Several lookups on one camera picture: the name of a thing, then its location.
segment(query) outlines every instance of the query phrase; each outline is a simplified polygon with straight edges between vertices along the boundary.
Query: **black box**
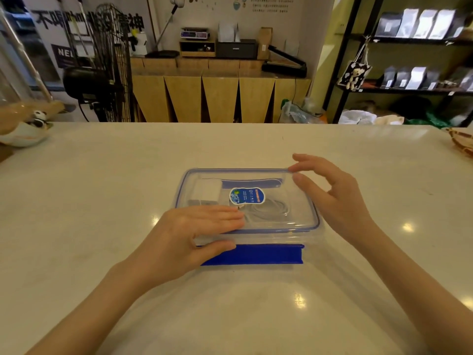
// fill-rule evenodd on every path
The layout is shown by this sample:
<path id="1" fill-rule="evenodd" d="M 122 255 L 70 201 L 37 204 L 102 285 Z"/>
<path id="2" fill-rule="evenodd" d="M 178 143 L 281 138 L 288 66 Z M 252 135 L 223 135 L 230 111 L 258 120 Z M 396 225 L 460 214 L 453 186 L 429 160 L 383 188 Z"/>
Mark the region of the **black box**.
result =
<path id="1" fill-rule="evenodd" d="M 241 40 L 241 42 L 218 42 L 216 55 L 219 59 L 256 59 L 258 42 Z"/>

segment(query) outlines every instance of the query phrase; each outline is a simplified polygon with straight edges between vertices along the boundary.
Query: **forearm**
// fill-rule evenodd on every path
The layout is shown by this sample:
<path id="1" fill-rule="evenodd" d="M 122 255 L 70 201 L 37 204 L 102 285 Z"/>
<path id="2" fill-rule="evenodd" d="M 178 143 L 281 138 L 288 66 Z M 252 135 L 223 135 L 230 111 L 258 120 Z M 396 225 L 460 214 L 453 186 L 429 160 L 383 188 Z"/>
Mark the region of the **forearm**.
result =
<path id="1" fill-rule="evenodd" d="M 355 244 L 427 344 L 438 354 L 473 354 L 473 313 L 378 227 Z"/>
<path id="2" fill-rule="evenodd" d="M 94 353 L 141 295 L 133 281 L 130 270 L 122 263 L 112 267 L 93 292 L 27 355 Z"/>

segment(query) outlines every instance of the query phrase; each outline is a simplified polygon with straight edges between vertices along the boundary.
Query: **digital scale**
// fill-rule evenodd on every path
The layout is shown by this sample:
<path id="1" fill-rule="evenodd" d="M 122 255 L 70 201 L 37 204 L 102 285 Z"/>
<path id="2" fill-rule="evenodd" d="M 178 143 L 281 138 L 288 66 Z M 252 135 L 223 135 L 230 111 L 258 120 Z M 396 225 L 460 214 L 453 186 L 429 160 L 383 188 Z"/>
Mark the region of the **digital scale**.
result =
<path id="1" fill-rule="evenodd" d="M 181 38 L 186 40 L 203 40 L 209 39 L 210 33 L 207 28 L 199 27 L 183 27 L 181 29 Z"/>

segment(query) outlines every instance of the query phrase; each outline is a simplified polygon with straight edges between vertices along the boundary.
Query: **white charger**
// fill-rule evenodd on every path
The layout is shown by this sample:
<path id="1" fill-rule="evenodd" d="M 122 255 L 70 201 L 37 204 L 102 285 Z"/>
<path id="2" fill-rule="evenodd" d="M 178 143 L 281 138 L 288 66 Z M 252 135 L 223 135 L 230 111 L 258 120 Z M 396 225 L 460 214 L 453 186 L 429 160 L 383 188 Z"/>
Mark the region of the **white charger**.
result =
<path id="1" fill-rule="evenodd" d="M 216 205 L 222 191 L 220 179 L 198 179 L 188 200 L 190 205 Z"/>

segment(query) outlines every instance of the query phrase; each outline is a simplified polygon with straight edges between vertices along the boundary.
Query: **yellow wall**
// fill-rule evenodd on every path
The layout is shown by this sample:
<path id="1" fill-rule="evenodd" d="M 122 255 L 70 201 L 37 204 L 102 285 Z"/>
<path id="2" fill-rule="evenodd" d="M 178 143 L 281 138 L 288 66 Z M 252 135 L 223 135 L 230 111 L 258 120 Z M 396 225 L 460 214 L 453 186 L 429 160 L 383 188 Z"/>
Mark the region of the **yellow wall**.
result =
<path id="1" fill-rule="evenodd" d="M 325 98 L 327 87 L 330 82 L 335 60 L 340 50 L 342 35 L 336 35 L 340 31 L 340 24 L 346 24 L 350 16 L 354 0 L 335 0 L 334 10 L 328 31 L 325 36 L 322 54 L 318 64 L 316 76 L 314 77 L 311 98 L 318 106 L 322 106 Z M 385 0 L 382 12 L 394 11 L 402 12 L 406 8 L 424 9 L 445 9 L 457 8 L 464 5 L 466 0 Z M 374 0 L 362 0 L 358 17 L 355 22 L 353 33 L 363 33 L 370 11 L 373 7 Z M 350 41 L 345 58 L 341 68 L 344 69 L 348 62 L 354 59 L 359 43 Z M 373 70 L 369 74 L 369 78 L 380 77 L 384 69 L 393 65 L 397 68 L 403 66 L 427 66 L 442 71 L 443 76 L 453 65 L 457 65 L 467 55 L 471 53 L 469 47 L 441 47 L 441 46 L 425 46 L 425 45 L 396 45 L 396 44 L 370 44 L 369 64 L 373 66 Z M 341 91 L 335 89 L 330 105 L 327 110 L 328 119 L 333 118 L 336 107 L 340 100 Z M 374 94 L 356 94 L 350 95 L 346 107 L 349 108 L 359 101 L 373 99 L 381 107 L 388 107 L 393 101 L 398 99 L 399 95 L 374 95 Z M 433 102 L 439 102 L 440 97 L 432 97 Z"/>

